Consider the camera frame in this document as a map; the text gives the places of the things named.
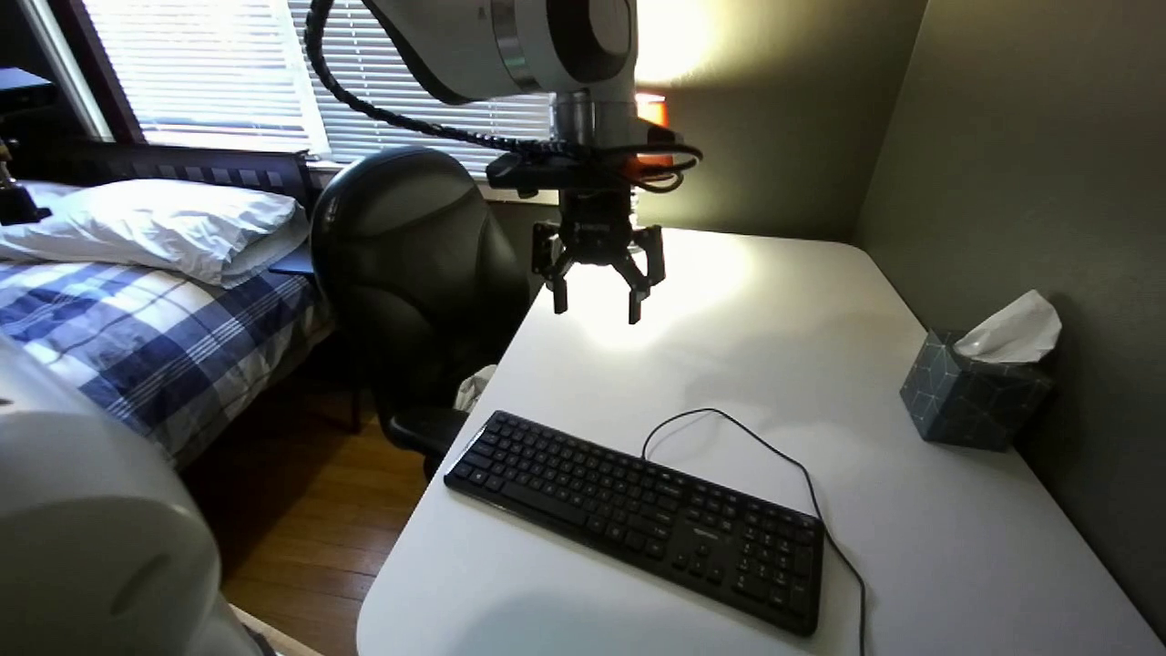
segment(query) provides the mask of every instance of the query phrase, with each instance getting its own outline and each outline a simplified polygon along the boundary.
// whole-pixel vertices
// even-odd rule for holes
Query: tissue box
[[[969,361],[927,331],[898,396],[925,441],[1008,450],[1048,388],[1035,364]]]

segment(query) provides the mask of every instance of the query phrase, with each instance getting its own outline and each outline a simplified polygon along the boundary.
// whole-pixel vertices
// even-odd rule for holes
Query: desk surface
[[[638,454],[712,404],[802,461],[869,590],[869,652],[1162,652],[1014,454],[918,441],[898,384],[921,343],[846,243],[665,232],[669,279],[627,330],[623,285],[573,271],[541,296],[452,457],[490,410]],[[654,462],[807,511],[797,472],[721,420],[665,430]],[[828,549],[819,630],[789,637],[518,517],[427,488],[355,628],[364,656],[855,652],[855,582]]]

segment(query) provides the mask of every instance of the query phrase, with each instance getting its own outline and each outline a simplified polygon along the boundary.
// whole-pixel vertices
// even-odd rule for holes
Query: keyboard cable
[[[766,454],[778,457],[778,461],[789,462],[795,472],[802,472],[804,488],[807,488],[813,513],[816,513],[816,522],[823,526],[823,535],[828,535],[831,549],[834,549],[839,560],[848,568],[848,575],[859,582],[859,656],[868,656],[868,581],[859,575],[859,568],[846,558],[846,549],[840,549],[839,541],[831,535],[828,513],[823,513],[823,507],[816,503],[813,475],[807,475],[795,457],[778,454],[778,450],[767,445],[756,430],[744,428],[734,416],[729,416],[729,413],[721,413],[721,410],[683,410],[683,413],[665,416],[665,420],[654,423],[654,428],[647,430],[647,437],[641,441],[641,461],[647,461],[647,450],[652,450],[652,441],[659,437],[659,430],[665,430],[665,428],[672,428],[678,420],[687,420],[687,416],[716,416],[716,420],[732,423],[739,434],[746,434],[751,441],[756,441]]]

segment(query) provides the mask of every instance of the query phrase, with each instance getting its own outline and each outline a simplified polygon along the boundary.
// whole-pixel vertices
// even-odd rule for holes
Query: checkered blanket
[[[0,263],[0,334],[174,462],[197,457],[268,384],[315,322],[310,279],[236,290],[95,263]]]

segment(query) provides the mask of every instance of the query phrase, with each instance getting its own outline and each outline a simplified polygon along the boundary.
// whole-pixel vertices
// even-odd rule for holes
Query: chair backrest
[[[381,416],[452,404],[533,298],[476,181],[437,151],[337,172],[314,203],[314,268]]]

